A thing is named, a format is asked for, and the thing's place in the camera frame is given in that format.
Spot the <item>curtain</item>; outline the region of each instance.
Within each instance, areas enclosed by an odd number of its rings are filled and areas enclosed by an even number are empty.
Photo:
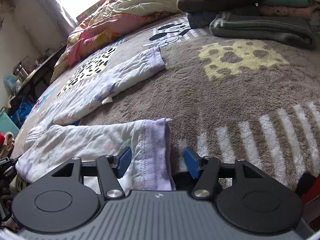
[[[66,38],[76,28],[77,23],[61,5],[60,0],[38,0],[53,23]]]

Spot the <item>stack of folded clothes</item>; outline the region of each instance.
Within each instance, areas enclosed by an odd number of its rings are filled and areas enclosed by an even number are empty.
[[[191,28],[215,36],[269,39],[312,49],[320,31],[320,0],[178,0]]]

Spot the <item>clothing tag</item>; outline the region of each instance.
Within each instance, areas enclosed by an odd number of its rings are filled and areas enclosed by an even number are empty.
[[[112,103],[112,97],[111,96],[108,96],[106,97],[105,99],[102,100],[102,104],[106,104],[106,103]]]

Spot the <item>white wall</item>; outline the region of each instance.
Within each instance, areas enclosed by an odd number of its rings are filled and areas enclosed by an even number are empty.
[[[1,10],[8,7],[6,3],[1,3]],[[26,56],[34,62],[40,53],[32,44],[28,35],[13,20],[11,12],[1,14],[4,18],[2,30],[0,30],[0,108],[6,104],[9,96],[3,77],[12,73],[14,67]]]
[[[50,48],[56,51],[61,43],[67,43],[68,37],[63,37],[46,11],[37,0],[8,0],[15,5],[14,20],[29,33],[34,45],[41,54]]]

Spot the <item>yellow spotted patch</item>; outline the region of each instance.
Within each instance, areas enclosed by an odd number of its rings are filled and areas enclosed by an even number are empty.
[[[231,74],[241,72],[239,67],[258,69],[260,66],[271,67],[273,64],[289,64],[274,49],[265,49],[266,43],[260,40],[230,40],[202,46],[199,58],[211,60],[204,66],[209,79],[213,77],[221,79],[224,73],[221,70],[229,69]]]

